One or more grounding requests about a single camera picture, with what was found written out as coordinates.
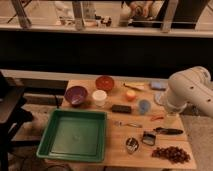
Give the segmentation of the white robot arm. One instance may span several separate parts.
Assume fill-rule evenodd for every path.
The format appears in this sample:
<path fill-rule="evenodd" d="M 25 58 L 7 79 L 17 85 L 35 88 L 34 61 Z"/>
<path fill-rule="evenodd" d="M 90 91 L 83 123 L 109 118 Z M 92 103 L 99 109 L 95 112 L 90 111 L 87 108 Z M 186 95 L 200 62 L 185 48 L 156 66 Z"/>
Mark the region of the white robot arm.
<path fill-rule="evenodd" d="M 213 90 L 209 88 L 210 72 L 201 66 L 172 74 L 163 94 L 163 106 L 168 113 L 181 113 L 187 103 L 195 105 L 213 118 Z"/>

